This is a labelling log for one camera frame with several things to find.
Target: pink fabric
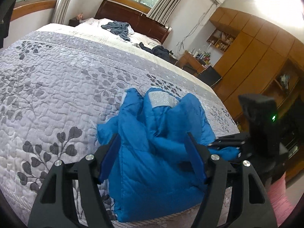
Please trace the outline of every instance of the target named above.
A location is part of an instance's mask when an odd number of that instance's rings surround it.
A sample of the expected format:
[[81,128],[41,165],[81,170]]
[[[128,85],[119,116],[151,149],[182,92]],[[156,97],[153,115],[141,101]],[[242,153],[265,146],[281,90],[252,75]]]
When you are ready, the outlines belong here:
[[289,202],[286,192],[285,175],[273,183],[268,190],[268,198],[275,211],[275,217],[277,219],[278,226],[280,226],[289,214],[294,209],[294,206]]

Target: metal screw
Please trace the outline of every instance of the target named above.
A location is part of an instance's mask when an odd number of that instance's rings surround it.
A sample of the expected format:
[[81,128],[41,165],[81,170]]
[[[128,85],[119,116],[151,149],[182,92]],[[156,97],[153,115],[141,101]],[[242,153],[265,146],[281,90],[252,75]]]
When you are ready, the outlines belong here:
[[87,161],[91,161],[91,160],[94,159],[94,155],[93,155],[93,154],[88,154],[88,155],[85,157],[85,159],[86,159]]
[[219,160],[219,156],[217,154],[211,155],[212,160]]
[[249,167],[251,164],[248,160],[244,160],[243,165]]
[[55,166],[61,166],[62,165],[62,161],[61,160],[56,160],[54,163]]

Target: quilted bedspread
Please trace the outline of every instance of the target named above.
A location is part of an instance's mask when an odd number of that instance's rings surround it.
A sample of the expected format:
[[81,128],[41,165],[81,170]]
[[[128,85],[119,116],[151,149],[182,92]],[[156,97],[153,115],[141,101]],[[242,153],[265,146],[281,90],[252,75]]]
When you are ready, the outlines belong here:
[[[143,94],[160,87],[177,97],[193,93],[216,136],[238,132],[214,93],[140,56],[75,36],[43,31],[25,36],[0,52],[0,79],[0,189],[25,224],[54,161],[70,163],[94,153],[99,146],[96,125],[118,113],[128,88]],[[73,187],[78,217],[85,224],[77,181]],[[108,182],[99,189],[115,220]],[[177,215],[114,225],[163,226]]]

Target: blue puffer jacket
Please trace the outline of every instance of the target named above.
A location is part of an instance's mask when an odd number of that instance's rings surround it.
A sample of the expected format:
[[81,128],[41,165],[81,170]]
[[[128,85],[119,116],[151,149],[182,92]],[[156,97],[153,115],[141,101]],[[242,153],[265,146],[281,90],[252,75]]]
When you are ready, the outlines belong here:
[[[184,137],[191,132],[203,145],[215,140],[199,100],[190,93],[177,99],[157,88],[144,97],[135,88],[126,93],[118,116],[97,126],[101,145],[114,133],[121,136],[109,177],[118,221],[154,219],[199,204],[206,186],[195,176]],[[226,160],[238,152],[212,150]]]

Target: gray curtain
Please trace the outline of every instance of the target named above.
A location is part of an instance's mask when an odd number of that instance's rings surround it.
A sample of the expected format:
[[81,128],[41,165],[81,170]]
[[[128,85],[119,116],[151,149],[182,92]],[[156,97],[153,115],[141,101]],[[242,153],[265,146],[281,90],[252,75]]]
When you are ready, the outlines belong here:
[[158,0],[154,7],[147,14],[151,18],[162,25],[166,25],[172,12],[181,0]]
[[52,23],[63,24],[67,7],[71,0],[57,0]]

